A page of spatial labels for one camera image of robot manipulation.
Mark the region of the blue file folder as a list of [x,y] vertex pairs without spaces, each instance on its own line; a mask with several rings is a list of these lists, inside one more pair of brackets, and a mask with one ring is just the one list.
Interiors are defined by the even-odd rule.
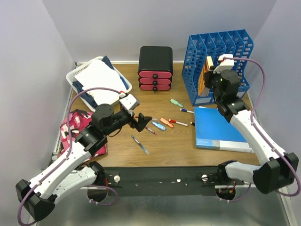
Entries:
[[240,132],[217,109],[195,107],[195,144],[197,148],[252,153]]

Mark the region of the blue correction tape dispenser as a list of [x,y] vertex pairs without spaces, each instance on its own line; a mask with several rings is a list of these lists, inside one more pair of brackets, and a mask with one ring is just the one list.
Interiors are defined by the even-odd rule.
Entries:
[[158,123],[158,122],[156,122],[156,121],[152,121],[152,124],[153,124],[156,128],[158,128],[159,130],[161,130],[161,131],[165,131],[165,130],[166,130],[166,127],[165,127],[165,126],[163,126],[162,124],[160,124],[160,123]]

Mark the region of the green correction tape dispenser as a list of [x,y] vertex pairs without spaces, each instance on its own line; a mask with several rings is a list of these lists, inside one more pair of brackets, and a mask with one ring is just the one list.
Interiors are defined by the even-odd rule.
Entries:
[[183,105],[175,99],[170,99],[170,102],[180,108],[183,108]]

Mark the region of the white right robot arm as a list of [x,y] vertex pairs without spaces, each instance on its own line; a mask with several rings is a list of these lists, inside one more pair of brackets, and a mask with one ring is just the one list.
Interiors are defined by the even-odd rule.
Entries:
[[239,78],[233,70],[205,73],[205,87],[214,93],[219,113],[245,138],[256,154],[259,165],[249,165],[232,160],[218,165],[217,181],[223,185],[233,179],[252,183],[263,194],[297,183],[297,196],[301,181],[297,176],[299,159],[277,145],[253,117],[253,111],[237,96]]

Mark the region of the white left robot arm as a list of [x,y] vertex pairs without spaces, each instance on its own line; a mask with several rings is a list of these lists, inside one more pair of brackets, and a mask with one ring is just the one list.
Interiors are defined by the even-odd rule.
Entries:
[[20,202],[17,219],[20,225],[21,211],[25,208],[34,222],[45,219],[65,196],[84,186],[99,186],[105,180],[104,169],[92,162],[77,174],[72,171],[94,156],[107,143],[107,136],[129,125],[141,132],[152,117],[142,113],[135,119],[133,113],[136,103],[120,103],[120,111],[114,113],[109,104],[99,105],[91,116],[91,122],[70,140],[69,148],[49,167],[29,181],[21,179],[16,184]]

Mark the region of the orange cover paperback book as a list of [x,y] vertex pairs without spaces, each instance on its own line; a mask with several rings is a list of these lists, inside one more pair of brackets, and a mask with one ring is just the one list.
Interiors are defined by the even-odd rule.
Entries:
[[212,57],[207,56],[198,80],[198,95],[200,97],[206,97],[209,94],[209,88],[205,86],[205,73],[209,72],[210,67],[213,65]]

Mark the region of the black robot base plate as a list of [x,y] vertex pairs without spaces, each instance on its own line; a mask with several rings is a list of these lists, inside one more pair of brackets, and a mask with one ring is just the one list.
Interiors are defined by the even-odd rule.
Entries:
[[96,185],[108,185],[119,196],[215,196],[217,189],[247,188],[240,180],[220,182],[215,166],[106,167]]

